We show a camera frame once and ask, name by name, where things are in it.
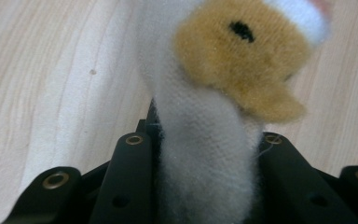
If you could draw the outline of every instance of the stuffed toy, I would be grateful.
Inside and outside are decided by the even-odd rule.
[[[328,33],[323,0],[144,0],[140,72],[162,127],[159,223],[242,223],[265,123],[304,114],[285,81]]]

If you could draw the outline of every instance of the wood grain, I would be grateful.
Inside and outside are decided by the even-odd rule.
[[[54,166],[108,161],[150,94],[133,55],[137,1],[0,0],[0,221]],[[315,167],[358,164],[358,1],[335,1],[331,37],[291,80],[309,114],[268,126]]]

